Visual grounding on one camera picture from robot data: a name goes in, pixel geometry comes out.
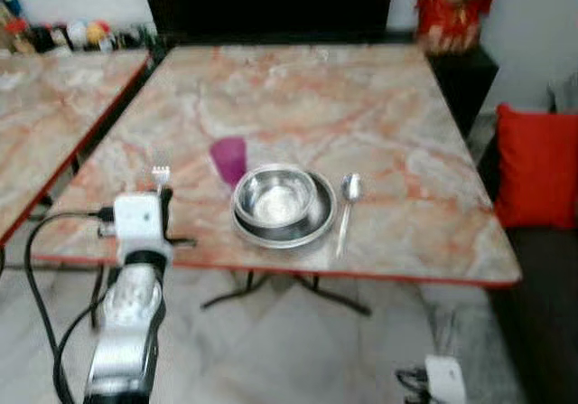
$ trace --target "white wall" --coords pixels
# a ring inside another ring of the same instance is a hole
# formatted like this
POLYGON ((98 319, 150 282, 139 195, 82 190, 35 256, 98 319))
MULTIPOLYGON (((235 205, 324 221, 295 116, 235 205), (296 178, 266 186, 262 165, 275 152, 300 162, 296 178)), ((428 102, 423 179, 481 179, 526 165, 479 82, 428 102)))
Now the white wall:
MULTIPOLYGON (((21 0, 33 22, 73 19, 108 20, 112 24, 148 23, 146 0, 21 0)), ((415 0, 392 0, 388 27, 415 26, 415 0)), ((500 72, 484 105, 501 101, 522 108, 545 108, 545 87, 578 68, 578 0, 496 0, 484 25, 484 46, 500 72)))

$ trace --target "spoon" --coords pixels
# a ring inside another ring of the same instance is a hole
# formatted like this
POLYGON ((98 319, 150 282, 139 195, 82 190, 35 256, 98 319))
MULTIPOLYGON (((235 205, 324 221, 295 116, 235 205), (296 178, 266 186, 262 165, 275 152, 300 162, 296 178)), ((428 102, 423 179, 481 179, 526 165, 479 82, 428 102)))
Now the spoon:
POLYGON ((345 209, 343 210, 343 217, 341 218, 340 235, 337 243, 337 258, 340 258, 343 254, 347 230, 350 225, 351 207, 363 196, 361 176, 359 174, 349 174, 345 176, 341 182, 341 194, 343 194, 343 199, 345 199, 345 209))

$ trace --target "table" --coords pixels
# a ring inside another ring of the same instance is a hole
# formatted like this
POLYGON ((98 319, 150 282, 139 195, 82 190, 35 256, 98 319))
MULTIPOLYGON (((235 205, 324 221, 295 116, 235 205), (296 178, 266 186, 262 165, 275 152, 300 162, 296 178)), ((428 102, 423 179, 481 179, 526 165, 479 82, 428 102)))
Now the table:
MULTIPOLYGON (((146 187, 153 154, 172 166, 170 235, 197 238, 176 267, 226 268, 507 287, 520 279, 508 239, 428 63, 413 45, 173 50, 56 203, 97 209, 146 187), (347 251, 335 225, 311 246, 272 251, 232 228, 230 191, 209 146, 242 135, 248 165, 284 162, 324 174, 339 191, 359 172, 347 251)), ((114 262, 97 226, 48 228, 36 258, 114 262)))
POLYGON ((146 52, 0 60, 0 246, 145 68, 146 52))

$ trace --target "dark sofa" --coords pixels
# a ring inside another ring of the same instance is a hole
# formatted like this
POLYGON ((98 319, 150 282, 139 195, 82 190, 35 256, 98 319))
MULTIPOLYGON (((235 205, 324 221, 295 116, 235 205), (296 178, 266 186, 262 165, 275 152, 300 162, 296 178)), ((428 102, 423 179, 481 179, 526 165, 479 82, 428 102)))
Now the dark sofa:
MULTIPOLYGON (((496 137, 478 169, 495 200, 496 137)), ((507 234, 523 280, 489 296, 528 400, 578 403, 578 231, 524 228, 507 234)))

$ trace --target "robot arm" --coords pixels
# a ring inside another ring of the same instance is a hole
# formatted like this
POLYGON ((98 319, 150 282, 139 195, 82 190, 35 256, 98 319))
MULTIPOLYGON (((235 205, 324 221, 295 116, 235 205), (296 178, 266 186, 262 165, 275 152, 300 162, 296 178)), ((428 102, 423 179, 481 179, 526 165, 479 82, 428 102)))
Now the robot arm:
POLYGON ((165 313, 163 273, 172 262, 172 246, 164 237, 167 208, 168 201, 163 206, 156 193, 126 194, 115 201, 123 267, 104 301, 85 404, 149 402, 165 313))

